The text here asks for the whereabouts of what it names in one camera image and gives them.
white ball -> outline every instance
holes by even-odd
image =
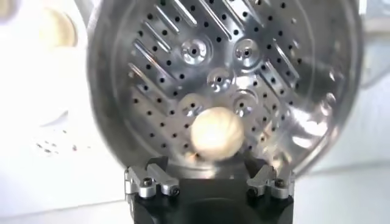
[[[71,19],[54,9],[43,9],[39,24],[39,37],[48,48],[72,47],[76,44],[76,31]]]
[[[205,159],[220,161],[233,156],[244,142],[239,116],[223,107],[201,112],[191,126],[191,142]]]

perforated metal surface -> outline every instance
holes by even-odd
[[[89,62],[98,124],[125,165],[167,155],[173,172],[191,177],[229,177],[248,156],[306,166],[338,134],[355,95],[354,6],[104,2]],[[190,144],[192,122],[210,107],[235,111],[246,129],[239,155],[221,163],[194,156]]]

screw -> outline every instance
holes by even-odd
[[[150,177],[144,178],[144,185],[145,186],[148,187],[148,186],[152,185],[152,183],[153,183],[153,180]]]
[[[171,191],[172,196],[178,196],[180,194],[180,189],[177,187],[174,187]]]
[[[275,187],[285,188],[286,187],[286,183],[282,179],[276,179],[275,180]]]
[[[246,192],[246,194],[248,195],[248,197],[250,197],[250,198],[255,198],[255,197],[257,197],[257,189],[256,188],[254,188],[254,187],[251,187],[251,188],[249,188],[249,190]]]

metal bracket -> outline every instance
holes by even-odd
[[[125,171],[125,195],[138,193],[141,198],[151,198],[156,195],[156,183],[147,172],[139,167],[128,167]]]
[[[294,181],[291,171],[281,170],[278,175],[272,166],[263,165],[255,177],[246,181],[249,186],[248,195],[259,197],[264,195],[267,187],[271,188],[274,198],[286,199],[294,193]]]
[[[176,196],[180,193],[179,180],[170,177],[157,164],[150,164],[147,170],[137,166],[128,167],[125,171],[125,196],[128,202],[130,195],[138,193],[141,198],[151,198],[156,195],[157,185],[167,196]]]
[[[279,174],[278,178],[271,181],[271,195],[274,198],[286,199],[290,195],[294,194],[294,175],[289,167],[284,167]]]
[[[180,193],[179,180],[166,174],[157,164],[148,165],[147,172],[161,186],[164,195],[176,196]]]
[[[275,176],[275,171],[272,166],[263,165],[255,177],[246,181],[247,185],[250,187],[248,193],[256,197],[264,195],[266,186],[275,178]]]

metal drum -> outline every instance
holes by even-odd
[[[300,175],[336,138],[360,81],[354,0],[103,1],[88,50],[96,123],[125,166],[167,156],[168,173],[246,177],[245,159]],[[226,107],[245,141],[210,162],[196,116]]]

